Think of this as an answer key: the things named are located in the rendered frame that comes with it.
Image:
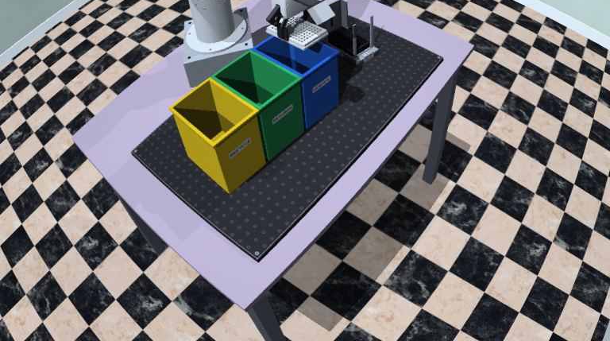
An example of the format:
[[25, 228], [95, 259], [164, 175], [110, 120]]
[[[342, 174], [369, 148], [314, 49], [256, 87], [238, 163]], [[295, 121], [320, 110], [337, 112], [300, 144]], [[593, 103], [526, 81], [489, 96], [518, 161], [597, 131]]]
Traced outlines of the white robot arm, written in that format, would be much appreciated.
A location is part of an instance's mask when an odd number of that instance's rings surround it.
[[[246, 33], [243, 17], [232, 12], [230, 0], [188, 0], [194, 25], [187, 45], [197, 53], [214, 54], [235, 46]], [[305, 6], [316, 25], [335, 16], [326, 0], [294, 0]], [[197, 36], [196, 36], [197, 35]]]

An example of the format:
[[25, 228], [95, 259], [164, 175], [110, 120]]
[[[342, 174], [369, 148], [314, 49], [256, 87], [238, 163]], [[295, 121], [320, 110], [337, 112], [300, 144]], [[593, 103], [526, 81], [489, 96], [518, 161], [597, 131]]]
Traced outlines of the green bin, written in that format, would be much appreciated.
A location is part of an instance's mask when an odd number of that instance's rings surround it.
[[304, 132], [299, 85], [303, 78], [295, 73], [249, 50], [211, 79], [260, 111], [257, 121], [269, 161]]

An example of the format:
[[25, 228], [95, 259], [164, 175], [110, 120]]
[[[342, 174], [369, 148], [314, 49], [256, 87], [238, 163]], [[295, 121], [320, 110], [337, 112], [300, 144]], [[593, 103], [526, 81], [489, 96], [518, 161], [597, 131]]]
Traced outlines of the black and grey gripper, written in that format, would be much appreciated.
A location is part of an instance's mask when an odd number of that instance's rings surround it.
[[[308, 7], [294, 0], [272, 0], [272, 12], [267, 16], [266, 21], [276, 27], [280, 39], [288, 41], [288, 28], [285, 26], [289, 18], [303, 12], [303, 20], [315, 23], [307, 11]], [[282, 23], [280, 23], [281, 18], [283, 18]]]

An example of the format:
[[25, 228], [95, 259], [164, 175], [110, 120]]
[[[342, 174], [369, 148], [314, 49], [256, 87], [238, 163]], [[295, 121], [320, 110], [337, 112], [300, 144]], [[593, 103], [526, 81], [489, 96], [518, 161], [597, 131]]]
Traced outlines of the blue bin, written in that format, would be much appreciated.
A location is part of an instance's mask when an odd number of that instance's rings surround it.
[[338, 54], [340, 51], [337, 49], [318, 41], [303, 51], [280, 38], [271, 36], [251, 50], [303, 78], [299, 85], [303, 126], [306, 129], [339, 104]]

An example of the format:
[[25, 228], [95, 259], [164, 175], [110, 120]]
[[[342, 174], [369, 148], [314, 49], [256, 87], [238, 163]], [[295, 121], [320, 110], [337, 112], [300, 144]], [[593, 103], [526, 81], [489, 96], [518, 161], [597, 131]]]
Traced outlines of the yellow open-top bin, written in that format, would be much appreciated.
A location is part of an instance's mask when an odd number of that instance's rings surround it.
[[266, 164], [260, 111], [210, 77], [169, 110], [188, 157], [229, 194]]

